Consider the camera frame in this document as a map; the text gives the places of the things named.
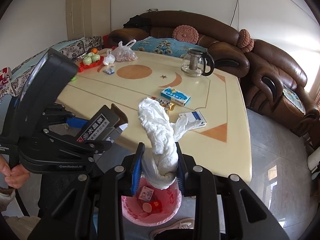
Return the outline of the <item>person left hand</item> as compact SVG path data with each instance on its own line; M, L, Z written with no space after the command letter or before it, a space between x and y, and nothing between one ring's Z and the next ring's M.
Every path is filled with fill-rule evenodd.
M14 168L10 168L7 161L1 156L0 171L5 175L5 182L15 189L21 188L30 178L30 172L23 165L18 164Z

